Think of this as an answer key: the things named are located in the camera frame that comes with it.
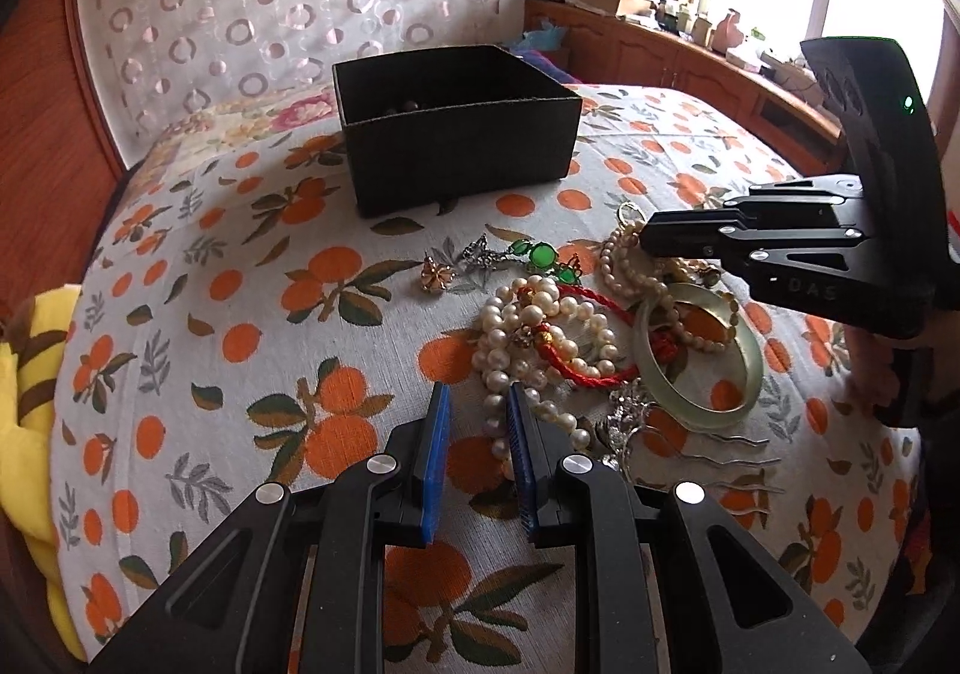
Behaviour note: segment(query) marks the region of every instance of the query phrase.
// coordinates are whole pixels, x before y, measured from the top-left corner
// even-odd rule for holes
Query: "cardboard box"
[[[579,0],[584,5],[603,11],[608,16],[627,16],[627,14],[643,14],[650,11],[649,0]]]
[[[563,179],[570,168],[580,96],[496,46],[340,62],[333,82],[363,216]]]

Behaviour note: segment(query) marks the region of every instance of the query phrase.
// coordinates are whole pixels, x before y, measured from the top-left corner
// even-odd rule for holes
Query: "pink vase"
[[[716,33],[713,35],[713,43],[710,48],[720,54],[727,54],[728,49],[733,49],[741,45],[745,35],[737,28],[740,22],[740,11],[730,9],[727,16],[717,25]]]

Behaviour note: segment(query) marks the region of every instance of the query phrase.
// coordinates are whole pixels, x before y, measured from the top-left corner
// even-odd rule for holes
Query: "brown stripe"
[[[19,425],[21,420],[36,409],[41,404],[49,404],[54,399],[54,390],[56,389],[56,379],[44,379],[37,382],[26,393],[20,396],[20,402],[16,406],[16,421]]]
[[[35,336],[27,339],[27,343],[20,353],[20,359],[17,361],[17,367],[22,368],[32,359],[37,357],[54,345],[66,341],[66,330],[45,330]]]

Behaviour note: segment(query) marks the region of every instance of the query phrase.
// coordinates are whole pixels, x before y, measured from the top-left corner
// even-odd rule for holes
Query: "floral fabric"
[[[530,236],[578,254],[584,283],[601,288],[596,255],[622,201],[714,207],[751,183],[795,177],[680,92],[577,91],[582,124],[561,182],[376,220],[356,215],[329,88],[202,112],[157,141],[86,274],[56,394],[59,564],[90,656],[258,484],[332,480],[424,415],[440,380],[454,411],[443,516],[430,548],[388,553],[390,668],[572,669],[572,553],[525,543],[470,367],[475,315],[520,273],[462,276],[429,297],[417,286],[424,250],[445,258],[480,233],[498,248]],[[848,399],[841,326],[751,302],[732,276],[724,286],[766,360],[740,431],[770,439],[762,456],[781,463],[683,460],[677,450],[723,459],[744,447],[663,419],[665,441],[646,439],[635,471],[655,485],[703,482],[857,639],[904,538],[917,436]],[[736,381],[709,394],[722,408]],[[592,392],[563,401],[592,420],[606,405]]]

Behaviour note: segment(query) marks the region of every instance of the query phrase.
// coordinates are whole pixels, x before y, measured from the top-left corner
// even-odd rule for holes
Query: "yellow plush toy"
[[[36,296],[0,343],[0,507],[47,579],[47,604],[66,648],[86,660],[66,606],[50,508],[50,431],[56,375],[80,287]]]

